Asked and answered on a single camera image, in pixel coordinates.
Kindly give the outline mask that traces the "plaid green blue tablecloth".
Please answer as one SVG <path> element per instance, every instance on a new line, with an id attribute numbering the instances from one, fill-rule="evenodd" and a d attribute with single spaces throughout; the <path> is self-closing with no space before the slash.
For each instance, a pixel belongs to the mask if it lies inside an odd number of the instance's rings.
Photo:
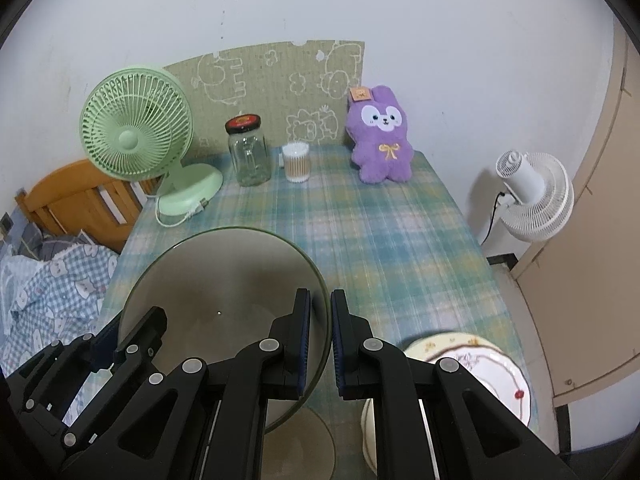
<path id="1" fill-rule="evenodd" d="M 329 289 L 343 289 L 352 313 L 378 338 L 406 348 L 436 333 L 480 336 L 518 364 L 520 338 L 494 274 L 465 218 L 423 155 L 405 184 L 363 184 L 347 148 L 311 153 L 308 181 L 288 182 L 281 170 L 254 188 L 235 180 L 228 156 L 214 164 L 224 185 L 183 224 L 160 226 L 146 205 L 128 237 L 98 321 L 124 305 L 142 272 L 166 249 L 220 226 L 249 226 L 290 240 L 311 258 Z"/>

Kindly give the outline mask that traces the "white plate red floral trim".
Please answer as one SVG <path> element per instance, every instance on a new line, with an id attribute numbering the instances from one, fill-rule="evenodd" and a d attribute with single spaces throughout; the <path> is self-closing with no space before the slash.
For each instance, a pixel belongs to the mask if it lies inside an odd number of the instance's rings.
<path id="1" fill-rule="evenodd" d="M 532 394 L 512 360 L 461 334 L 417 341 L 404 353 L 432 367 L 424 408 L 434 479 L 524 478 Z M 361 430 L 364 460 L 378 477 L 370 399 Z"/>

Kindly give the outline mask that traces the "white standing fan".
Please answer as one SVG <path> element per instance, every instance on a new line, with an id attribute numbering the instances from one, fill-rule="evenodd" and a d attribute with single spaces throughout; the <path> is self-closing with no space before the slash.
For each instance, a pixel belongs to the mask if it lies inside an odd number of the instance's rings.
<path id="1" fill-rule="evenodd" d="M 487 234 L 499 220 L 511 236 L 534 244 L 550 240 L 566 226 L 574 207 L 574 186 L 562 162 L 541 152 L 510 150 L 496 161 L 506 188 L 492 206 Z"/>

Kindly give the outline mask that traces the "glass jar black lid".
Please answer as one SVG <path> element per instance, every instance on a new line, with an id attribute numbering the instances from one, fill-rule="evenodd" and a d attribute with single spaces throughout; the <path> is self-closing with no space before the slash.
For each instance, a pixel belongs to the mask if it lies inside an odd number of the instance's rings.
<path id="1" fill-rule="evenodd" d="M 235 177 L 241 186 L 261 185 L 271 177 L 271 154 L 261 125 L 262 118 L 257 114 L 236 116 L 224 125 Z"/>

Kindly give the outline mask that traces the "checkered bear pattern blanket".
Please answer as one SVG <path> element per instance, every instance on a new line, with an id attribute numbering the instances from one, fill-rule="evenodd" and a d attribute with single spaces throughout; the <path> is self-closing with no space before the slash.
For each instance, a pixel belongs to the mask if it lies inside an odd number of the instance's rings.
<path id="1" fill-rule="evenodd" d="M 48 261 L 1 259 L 1 370 L 11 375 L 48 344 L 93 333 L 118 255 L 75 244 Z"/>

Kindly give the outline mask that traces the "green animal pattern mat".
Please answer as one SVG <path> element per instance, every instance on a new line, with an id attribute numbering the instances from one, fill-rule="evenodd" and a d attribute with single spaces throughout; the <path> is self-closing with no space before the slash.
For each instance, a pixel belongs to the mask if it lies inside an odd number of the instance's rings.
<path id="1" fill-rule="evenodd" d="M 270 42 L 210 52 L 167 65 L 188 98 L 194 139 L 186 157 L 228 151 L 224 124 L 256 114 L 270 148 L 345 142 L 347 97 L 362 76 L 357 40 Z"/>

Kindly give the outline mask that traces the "wooden chair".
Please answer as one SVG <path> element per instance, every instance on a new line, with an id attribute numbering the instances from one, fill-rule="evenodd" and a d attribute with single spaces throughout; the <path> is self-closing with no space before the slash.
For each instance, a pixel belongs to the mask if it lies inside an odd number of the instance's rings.
<path id="1" fill-rule="evenodd" d="M 157 179 L 129 182 L 100 171 L 88 159 L 54 170 L 15 195 L 26 219 L 54 235 L 86 232 L 120 252 Z"/>

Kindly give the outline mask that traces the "beige door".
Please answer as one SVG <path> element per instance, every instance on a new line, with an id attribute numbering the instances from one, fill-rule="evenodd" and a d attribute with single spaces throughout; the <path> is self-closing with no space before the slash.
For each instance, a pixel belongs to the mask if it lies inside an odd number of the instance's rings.
<path id="1" fill-rule="evenodd" d="M 608 90 L 574 177 L 573 214 L 513 270 L 547 360 L 556 406 L 639 368 L 639 53 L 614 26 Z"/>

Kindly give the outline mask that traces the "leaf pattern ceramic bowl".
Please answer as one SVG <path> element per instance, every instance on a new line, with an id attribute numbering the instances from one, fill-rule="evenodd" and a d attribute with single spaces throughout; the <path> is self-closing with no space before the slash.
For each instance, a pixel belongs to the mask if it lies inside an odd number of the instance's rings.
<path id="1" fill-rule="evenodd" d="M 186 359 L 220 368 L 269 336 L 272 322 L 290 314 L 296 290 L 311 296 L 306 384 L 297 401 L 268 403 L 258 479 L 329 479 L 335 469 L 330 430 L 309 408 L 329 359 L 329 294 L 320 271 L 294 244 L 266 231 L 221 228 L 187 238 L 160 255 L 130 292 L 119 323 L 121 340 L 152 307 L 167 330 L 154 365 L 170 373 Z"/>

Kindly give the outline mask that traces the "purple plush bunny toy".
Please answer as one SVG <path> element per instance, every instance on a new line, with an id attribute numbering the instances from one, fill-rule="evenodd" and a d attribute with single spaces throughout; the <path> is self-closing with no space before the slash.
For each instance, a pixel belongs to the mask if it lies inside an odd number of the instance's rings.
<path id="1" fill-rule="evenodd" d="M 352 162 L 362 182 L 411 179 L 414 151 L 407 115 L 390 87 L 350 88 L 345 128 L 354 142 Z"/>

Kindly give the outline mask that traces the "cotton swab container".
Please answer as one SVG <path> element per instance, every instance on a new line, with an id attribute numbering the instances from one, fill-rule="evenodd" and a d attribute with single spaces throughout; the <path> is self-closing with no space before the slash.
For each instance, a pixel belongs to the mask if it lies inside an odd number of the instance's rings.
<path id="1" fill-rule="evenodd" d="M 292 142 L 281 148 L 282 167 L 288 182 L 306 182 L 311 173 L 310 146 L 306 142 Z"/>

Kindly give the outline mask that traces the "green desk fan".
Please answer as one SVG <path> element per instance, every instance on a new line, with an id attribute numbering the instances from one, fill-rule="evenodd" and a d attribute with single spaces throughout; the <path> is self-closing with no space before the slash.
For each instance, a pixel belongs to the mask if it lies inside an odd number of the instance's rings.
<path id="1" fill-rule="evenodd" d="M 106 76 L 82 107 L 79 135 L 104 174 L 129 182 L 160 179 L 154 216 L 165 228 L 204 210 L 224 183 L 214 166 L 182 162 L 194 139 L 193 115 L 167 70 L 131 66 Z"/>

